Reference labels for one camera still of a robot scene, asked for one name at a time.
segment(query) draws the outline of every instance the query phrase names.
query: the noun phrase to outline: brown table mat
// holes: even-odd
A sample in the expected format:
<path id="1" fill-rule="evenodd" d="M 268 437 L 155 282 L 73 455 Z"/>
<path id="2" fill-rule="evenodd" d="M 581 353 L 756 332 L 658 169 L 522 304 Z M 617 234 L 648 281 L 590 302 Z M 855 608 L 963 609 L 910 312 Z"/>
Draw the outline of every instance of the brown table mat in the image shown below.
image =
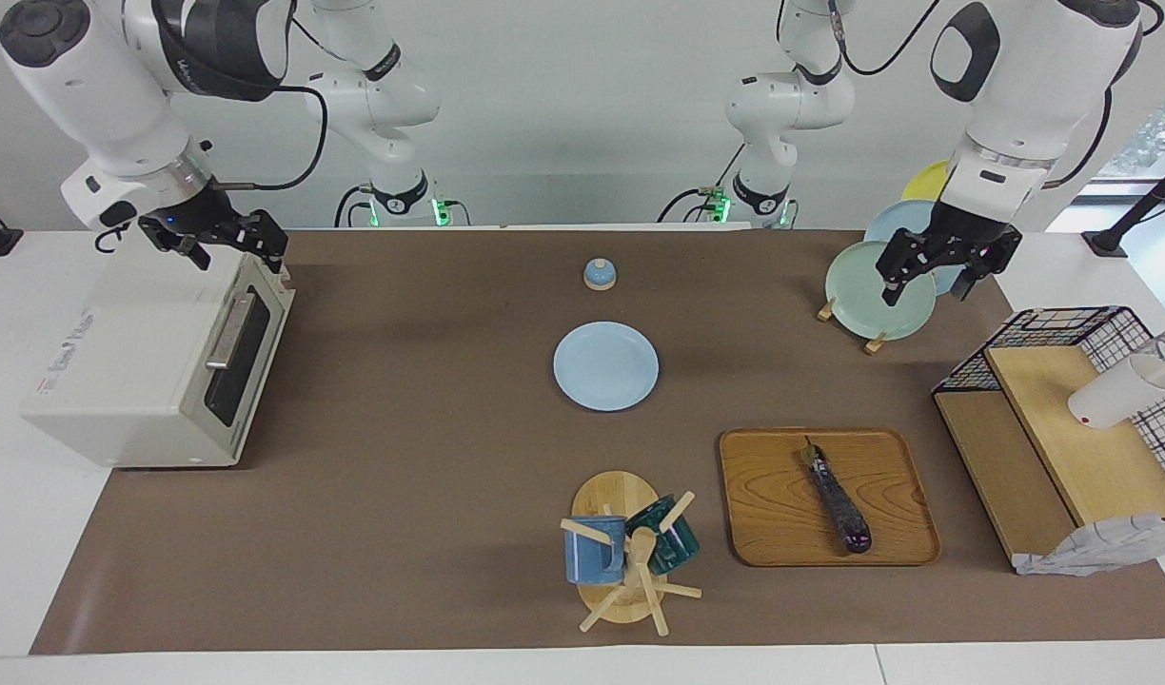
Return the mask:
<path id="1" fill-rule="evenodd" d="M 995 284 L 942 298 L 878 356 L 819 324 L 829 231 L 299 233 L 299 296 L 242 462 L 116 472 L 34 654 L 765 645 L 1165 637 L 1156 563 L 1017 577 L 931 386 L 1009 313 Z M 606 256 L 616 289 L 592 292 Z M 630 411 L 588 412 L 551 360 L 615 319 L 662 376 Z M 730 553 L 716 442 L 737 426 L 882 425 L 909 442 L 944 555 L 920 569 L 751 569 Z M 705 598 L 599 624 L 564 580 L 558 520 L 596 472 L 696 490 Z"/>

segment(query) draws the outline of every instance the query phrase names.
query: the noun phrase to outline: wooden tray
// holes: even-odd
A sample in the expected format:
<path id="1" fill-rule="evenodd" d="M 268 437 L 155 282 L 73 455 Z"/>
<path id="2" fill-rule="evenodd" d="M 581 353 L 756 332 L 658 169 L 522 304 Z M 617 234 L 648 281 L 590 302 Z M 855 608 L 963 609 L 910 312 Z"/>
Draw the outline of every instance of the wooden tray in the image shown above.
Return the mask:
<path id="1" fill-rule="evenodd" d="M 873 546 L 840 545 L 800 451 L 807 437 L 870 525 Z M 736 429 L 719 442 L 735 555 L 748 565 L 923 565 L 942 553 L 912 456 L 885 429 Z"/>

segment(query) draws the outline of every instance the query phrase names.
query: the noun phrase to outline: white cloth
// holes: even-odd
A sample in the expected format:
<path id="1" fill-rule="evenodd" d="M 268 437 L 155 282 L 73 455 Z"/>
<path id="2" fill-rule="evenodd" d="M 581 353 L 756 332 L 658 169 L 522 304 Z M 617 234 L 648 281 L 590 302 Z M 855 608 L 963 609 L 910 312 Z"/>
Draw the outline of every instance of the white cloth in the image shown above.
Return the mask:
<path id="1" fill-rule="evenodd" d="M 1109 517 L 1071 532 L 1050 555 L 1014 555 L 1014 571 L 1090 575 L 1165 555 L 1165 521 L 1157 513 Z"/>

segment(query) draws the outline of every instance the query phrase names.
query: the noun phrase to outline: white wall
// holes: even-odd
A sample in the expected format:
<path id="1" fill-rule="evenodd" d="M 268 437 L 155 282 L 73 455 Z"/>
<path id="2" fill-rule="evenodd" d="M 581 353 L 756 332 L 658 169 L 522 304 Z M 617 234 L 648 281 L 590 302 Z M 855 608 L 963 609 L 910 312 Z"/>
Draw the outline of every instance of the white wall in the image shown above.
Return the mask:
<path id="1" fill-rule="evenodd" d="M 1028 1 L 986 3 L 1004 16 Z M 0 0 L 0 13 L 9 3 Z M 969 108 L 937 91 L 927 61 L 939 28 L 962 5 L 945 1 L 887 73 L 854 77 L 857 105 L 842 127 L 797 134 L 802 226 L 864 226 L 915 170 L 949 155 Z M 877 64 L 925 6 L 862 1 L 847 23 L 854 59 Z M 387 0 L 383 8 L 405 56 L 443 86 L 438 120 L 411 130 L 425 168 L 478 223 L 652 220 L 675 192 L 712 183 L 737 148 L 722 113 L 730 84 L 790 66 L 772 36 L 774 0 Z M 315 31 L 310 14 L 299 9 Z M 288 82 L 330 65 L 301 36 L 291 44 Z M 1146 40 L 1116 87 L 1113 126 L 1086 177 L 1163 97 L 1165 29 Z M 287 181 L 311 155 L 316 130 L 299 96 L 256 105 L 176 96 L 174 104 L 196 135 L 216 143 L 221 181 Z M 1096 113 L 1090 120 L 1071 156 L 1081 155 Z M 29 228 L 72 228 L 57 185 L 80 161 L 0 58 L 0 213 Z M 352 150 L 330 136 L 304 186 L 242 192 L 236 206 L 264 206 L 287 226 L 324 226 L 341 191 L 362 181 Z M 1078 185 L 1033 200 L 1022 228 L 1046 226 Z"/>

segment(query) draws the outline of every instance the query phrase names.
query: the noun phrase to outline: oven label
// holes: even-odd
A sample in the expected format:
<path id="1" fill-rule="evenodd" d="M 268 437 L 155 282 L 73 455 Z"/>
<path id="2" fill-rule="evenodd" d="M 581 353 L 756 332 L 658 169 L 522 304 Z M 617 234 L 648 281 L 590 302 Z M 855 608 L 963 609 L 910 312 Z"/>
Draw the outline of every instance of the oven label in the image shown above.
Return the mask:
<path id="1" fill-rule="evenodd" d="M 87 331 L 91 326 L 97 323 L 96 312 L 92 309 L 83 309 L 83 313 L 79 315 L 79 324 L 75 326 L 68 337 L 62 340 L 59 345 L 59 354 L 52 360 L 50 366 L 45 369 L 45 376 L 37 384 L 38 395 L 49 395 L 57 390 L 57 386 L 62 379 L 62 374 L 65 369 L 70 367 L 70 361 L 75 359 L 78 354 L 79 345 L 83 344 L 83 339 L 86 338 Z"/>

